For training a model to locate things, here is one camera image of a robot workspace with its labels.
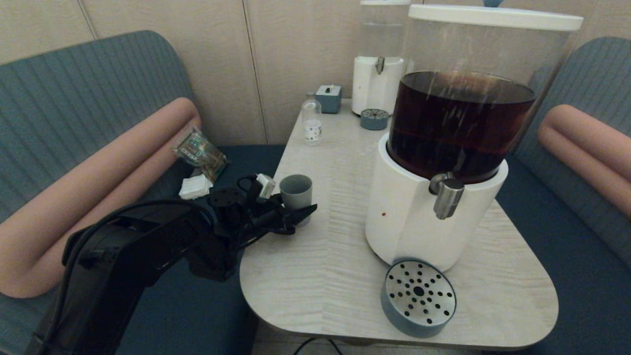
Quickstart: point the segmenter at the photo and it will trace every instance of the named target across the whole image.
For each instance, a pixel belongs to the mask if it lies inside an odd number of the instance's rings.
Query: bottle label
[[[305,140],[319,141],[322,139],[322,122],[317,119],[310,119],[305,122]]]

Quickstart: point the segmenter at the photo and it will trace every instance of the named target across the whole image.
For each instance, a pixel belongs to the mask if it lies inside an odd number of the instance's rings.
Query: drip tray
[[[456,293],[442,272],[419,260],[390,267],[381,289],[388,320],[412,337],[438,334],[456,311]]]

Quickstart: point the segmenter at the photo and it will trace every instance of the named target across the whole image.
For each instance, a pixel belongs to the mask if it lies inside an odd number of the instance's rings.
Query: gray striped upholstery
[[[631,221],[537,140],[545,114],[560,104],[572,105],[631,136],[631,40],[603,37],[576,50],[516,151],[516,157],[631,267]]]
[[[182,61],[155,32],[0,66],[0,221],[177,97],[194,101]],[[145,198],[175,196],[187,172],[177,163]],[[24,350],[51,297],[0,294],[0,351]]]

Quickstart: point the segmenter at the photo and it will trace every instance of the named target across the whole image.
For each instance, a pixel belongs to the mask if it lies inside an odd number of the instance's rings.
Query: large beverage dispenser
[[[389,134],[366,221],[387,263],[455,264],[509,173],[504,156],[578,16],[412,5]]]
[[[354,113],[392,114],[404,61],[403,34],[410,0],[362,0],[359,55],[353,67]]]

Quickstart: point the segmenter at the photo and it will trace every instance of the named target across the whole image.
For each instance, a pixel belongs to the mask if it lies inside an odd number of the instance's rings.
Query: tissue box
[[[342,87],[339,85],[322,85],[315,93],[315,99],[322,105],[323,114],[336,114],[342,103]]]

